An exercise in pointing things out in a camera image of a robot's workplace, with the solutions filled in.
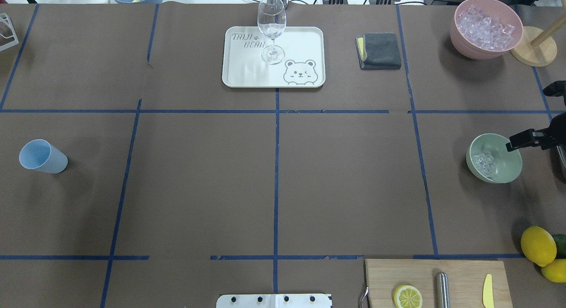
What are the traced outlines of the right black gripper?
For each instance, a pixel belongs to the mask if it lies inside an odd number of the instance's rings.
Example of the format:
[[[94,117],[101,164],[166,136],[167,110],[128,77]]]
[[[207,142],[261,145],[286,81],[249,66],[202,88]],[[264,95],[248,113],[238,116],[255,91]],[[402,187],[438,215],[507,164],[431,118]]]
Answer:
[[[509,137],[507,151],[520,148],[540,147],[542,150],[556,146],[566,146],[566,114],[556,115],[547,129],[526,129]]]

